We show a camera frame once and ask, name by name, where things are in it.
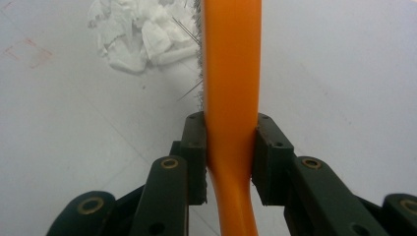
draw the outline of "white background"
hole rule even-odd
[[[193,94],[177,101],[196,60],[112,70],[87,29],[90,2],[0,0],[0,235],[44,235],[77,195],[145,184],[197,111]],[[417,195],[417,3],[263,5],[260,111],[354,194]],[[211,188],[208,199],[191,207],[190,235],[219,235]],[[260,235],[287,235],[281,208],[253,199]]]

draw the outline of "orange toothbrush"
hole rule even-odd
[[[208,168],[221,234],[258,235],[250,177],[258,120],[261,0],[203,0]]]

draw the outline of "pink stain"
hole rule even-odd
[[[10,5],[12,5],[13,2],[15,2],[15,0],[8,2],[6,5],[3,6],[3,9],[7,9],[8,7],[10,7]]]
[[[25,39],[25,44],[36,47],[36,43],[34,43],[30,38]]]
[[[44,48],[40,48],[39,53],[36,55],[34,60],[30,63],[30,67],[32,69],[45,64],[50,57],[52,56],[52,53]]]
[[[6,54],[10,57],[12,57],[13,59],[15,59],[16,61],[19,61],[19,57],[16,56],[11,50],[12,50],[13,46],[10,46],[8,48],[6,48],[6,50],[3,51],[3,54]]]

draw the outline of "screw hole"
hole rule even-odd
[[[408,212],[417,215],[417,202],[404,199],[399,202]]]
[[[353,224],[350,226],[350,229],[351,229],[354,233],[356,233],[357,235],[360,235],[360,236],[369,236],[369,235],[370,235],[370,234],[369,234],[368,229],[366,229],[364,226],[359,225],[359,224],[357,224],[357,223],[353,223]]]
[[[165,225],[163,223],[155,223],[149,227],[149,234],[150,235],[159,235],[165,231]]]
[[[303,164],[311,169],[320,169],[322,167],[322,164],[316,161],[315,159],[303,159]]]
[[[172,169],[178,166],[178,160],[173,158],[164,159],[160,165],[162,165],[162,168],[164,169]]]
[[[82,201],[77,206],[79,214],[91,214],[101,209],[104,205],[104,200],[100,197],[91,197]]]

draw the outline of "toothbrush handle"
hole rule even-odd
[[[261,0],[202,2],[208,169],[221,234],[258,235],[250,177],[261,60]]]

